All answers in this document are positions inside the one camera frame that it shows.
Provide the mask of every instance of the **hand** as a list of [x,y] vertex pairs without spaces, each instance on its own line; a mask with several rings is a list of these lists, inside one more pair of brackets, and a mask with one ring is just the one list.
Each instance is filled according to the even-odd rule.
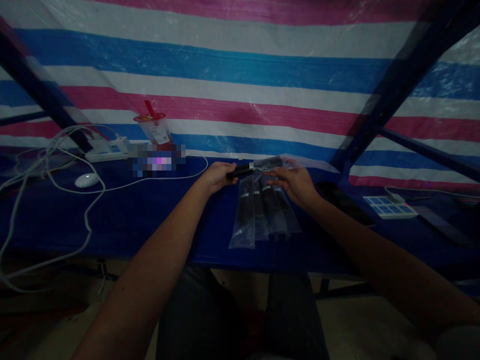
[[265,172],[265,175],[280,178],[269,180],[268,183],[282,187],[288,197],[307,212],[312,204],[321,199],[308,170],[304,167],[291,170],[276,167],[273,171]]
[[197,180],[197,183],[205,187],[209,195],[216,193],[225,185],[235,185],[239,182],[239,178],[232,180],[226,178],[228,173],[235,170],[237,164],[228,162],[214,162]]

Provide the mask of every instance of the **black phone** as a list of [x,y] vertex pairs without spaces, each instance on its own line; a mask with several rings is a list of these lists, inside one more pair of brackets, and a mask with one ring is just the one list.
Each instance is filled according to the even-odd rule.
[[360,224],[366,227],[375,225],[372,218],[334,182],[317,182],[315,187],[325,200],[343,211],[349,217],[358,221]]

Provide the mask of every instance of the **white computer mouse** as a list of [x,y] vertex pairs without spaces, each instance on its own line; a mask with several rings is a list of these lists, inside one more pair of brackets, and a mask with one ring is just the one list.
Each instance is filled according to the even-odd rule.
[[75,186],[77,188],[89,188],[89,187],[95,185],[96,183],[98,183],[99,181],[100,180],[99,180],[99,177],[97,176],[97,174],[94,173],[94,172],[91,172],[91,173],[79,176],[75,180]]

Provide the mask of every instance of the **pants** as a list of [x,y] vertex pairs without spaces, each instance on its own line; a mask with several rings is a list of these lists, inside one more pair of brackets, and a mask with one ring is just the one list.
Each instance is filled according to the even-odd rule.
[[[160,318],[157,359],[238,359],[245,337],[240,309],[210,269],[187,266]],[[328,360],[307,275],[271,274],[262,352]]]

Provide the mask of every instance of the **striped tarp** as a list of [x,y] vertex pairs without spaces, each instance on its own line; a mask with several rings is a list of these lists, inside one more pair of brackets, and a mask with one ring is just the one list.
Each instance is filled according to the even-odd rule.
[[[30,64],[79,122],[131,140],[149,99],[177,144],[211,157],[283,153],[329,161],[381,96],[393,61],[428,26],[419,0],[17,0],[0,3]],[[448,50],[387,127],[480,165],[480,30]],[[35,103],[0,73],[1,116]],[[0,127],[0,145],[41,146],[50,119]],[[478,190],[377,137],[355,185]]]

